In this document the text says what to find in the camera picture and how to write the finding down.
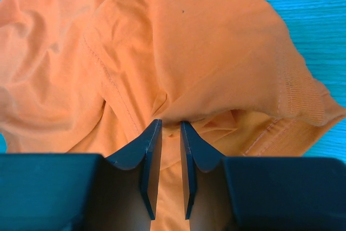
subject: blue table surface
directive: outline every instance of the blue table surface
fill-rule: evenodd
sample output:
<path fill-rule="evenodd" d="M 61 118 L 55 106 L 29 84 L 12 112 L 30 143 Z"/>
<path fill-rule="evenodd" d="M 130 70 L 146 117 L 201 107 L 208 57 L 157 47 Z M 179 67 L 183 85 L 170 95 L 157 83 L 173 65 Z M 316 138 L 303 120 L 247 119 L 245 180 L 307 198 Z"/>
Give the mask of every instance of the blue table surface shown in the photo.
<path fill-rule="evenodd" d="M 267 0 L 285 20 L 311 73 L 346 107 L 346 0 Z M 5 152 L 0 136 L 0 152 Z M 305 156 L 346 162 L 346 121 L 327 132 Z"/>

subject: wrinkled cloth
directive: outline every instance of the wrinkled cloth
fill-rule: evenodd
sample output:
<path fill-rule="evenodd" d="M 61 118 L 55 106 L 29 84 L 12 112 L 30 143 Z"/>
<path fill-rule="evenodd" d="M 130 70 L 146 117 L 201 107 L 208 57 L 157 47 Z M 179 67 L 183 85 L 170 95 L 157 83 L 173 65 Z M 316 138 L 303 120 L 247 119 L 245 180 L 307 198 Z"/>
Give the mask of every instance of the wrinkled cloth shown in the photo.
<path fill-rule="evenodd" d="M 161 118 L 157 217 L 188 230 L 179 122 L 228 156 L 298 156 L 346 110 L 265 0 L 1 0 L 9 153 L 108 156 Z"/>

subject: orange t-shirt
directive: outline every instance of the orange t-shirt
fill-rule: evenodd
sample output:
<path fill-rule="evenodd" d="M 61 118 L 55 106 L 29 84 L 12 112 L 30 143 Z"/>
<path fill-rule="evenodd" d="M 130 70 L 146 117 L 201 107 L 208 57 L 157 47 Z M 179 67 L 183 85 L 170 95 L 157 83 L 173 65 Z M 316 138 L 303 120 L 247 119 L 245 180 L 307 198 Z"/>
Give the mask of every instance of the orange t-shirt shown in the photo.
<path fill-rule="evenodd" d="M 179 127 L 226 155 L 303 154 L 346 110 L 265 0 L 1 0 L 8 152 L 108 156 L 164 122 L 157 219 L 188 230 Z"/>

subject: stitched seam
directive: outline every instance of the stitched seam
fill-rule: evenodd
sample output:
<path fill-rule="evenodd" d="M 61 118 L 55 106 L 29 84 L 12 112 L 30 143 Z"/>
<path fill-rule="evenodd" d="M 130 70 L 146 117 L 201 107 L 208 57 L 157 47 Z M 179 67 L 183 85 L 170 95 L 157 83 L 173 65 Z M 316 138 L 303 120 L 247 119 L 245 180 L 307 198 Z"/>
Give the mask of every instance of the stitched seam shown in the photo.
<path fill-rule="evenodd" d="M 253 142 L 253 144 L 245 151 L 245 153 L 243 155 L 247 155 L 249 153 L 249 151 L 252 149 L 252 147 L 254 147 L 254 145 L 256 143 L 258 143 L 258 141 L 262 138 L 262 136 L 269 131 L 269 129 L 271 129 L 277 122 L 279 121 L 279 119 L 275 119 L 269 126 L 267 126 L 267 128 L 258 136 L 258 138 Z"/>
<path fill-rule="evenodd" d="M 101 61 L 101 59 L 97 56 L 97 54 L 90 48 L 90 46 L 88 45 L 88 43 L 87 43 L 87 41 L 86 41 L 84 35 L 83 35 L 83 40 L 84 40 L 85 45 L 88 47 L 89 51 L 90 51 L 90 52 L 97 58 L 97 60 L 100 62 L 101 66 L 103 67 L 104 72 L 106 73 L 106 75 L 107 75 L 107 77 L 108 77 L 108 80 L 111 82 L 111 84 L 112 84 L 112 85 L 115 87 L 115 89 L 117 90 L 117 92 L 118 92 L 118 94 L 119 94 L 119 97 L 120 97 L 120 99 L 122 100 L 122 102 L 123 102 L 123 104 L 124 104 L 124 106 L 125 106 L 125 109 L 126 109 L 128 115 L 130 116 L 133 125 L 135 126 L 135 129 L 136 129 L 137 133 L 139 134 L 139 130 L 138 130 L 138 128 L 137 128 L 137 125 L 135 124 L 135 121 L 134 121 L 134 119 L 132 118 L 129 109 L 128 109 L 128 107 L 126 106 L 126 103 L 124 102 L 124 99 L 123 99 L 122 95 L 120 94 L 120 91 L 119 91 L 117 85 L 114 83 L 114 81 L 113 81 L 112 78 L 110 77 L 110 75 L 109 75 L 109 73 L 108 73 L 108 71 L 107 71 L 106 66 L 105 66 L 104 63 Z"/>
<path fill-rule="evenodd" d="M 279 114 L 280 105 L 281 105 L 281 96 L 282 96 L 282 89 L 281 89 L 282 78 L 281 78 L 280 65 L 279 65 L 279 60 L 277 58 L 277 55 L 275 55 L 275 60 L 276 60 L 277 75 L 279 80 L 279 100 L 277 102 L 277 114 Z"/>
<path fill-rule="evenodd" d="M 297 120 L 293 120 L 291 123 L 289 123 L 278 135 L 276 135 L 276 136 L 274 137 L 273 140 L 271 140 L 271 142 L 270 142 L 269 145 L 267 145 L 262 151 L 260 151 L 260 152 L 258 153 L 257 156 L 260 156 L 260 155 L 263 154 L 266 150 L 268 150 L 269 147 L 274 143 L 274 141 L 275 141 L 276 139 L 278 139 L 280 136 L 282 136 L 282 135 L 287 131 L 287 129 L 289 129 L 296 121 L 297 121 Z"/>
<path fill-rule="evenodd" d="M 292 88 L 291 88 L 291 82 L 289 81 L 288 82 L 288 87 L 289 87 L 289 90 L 290 90 L 290 104 L 289 104 L 289 109 L 290 109 L 290 114 L 292 114 Z"/>

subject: orange fabric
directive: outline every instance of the orange fabric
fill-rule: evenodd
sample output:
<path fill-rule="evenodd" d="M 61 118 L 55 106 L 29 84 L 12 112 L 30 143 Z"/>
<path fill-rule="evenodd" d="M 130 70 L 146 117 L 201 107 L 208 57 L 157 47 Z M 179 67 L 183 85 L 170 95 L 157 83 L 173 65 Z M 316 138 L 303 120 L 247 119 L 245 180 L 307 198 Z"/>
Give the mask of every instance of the orange fabric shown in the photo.
<path fill-rule="evenodd" d="M 157 220 L 187 230 L 178 123 L 226 155 L 301 155 L 345 109 L 265 0 L 1 0 L 8 152 L 108 156 L 162 118 Z"/>

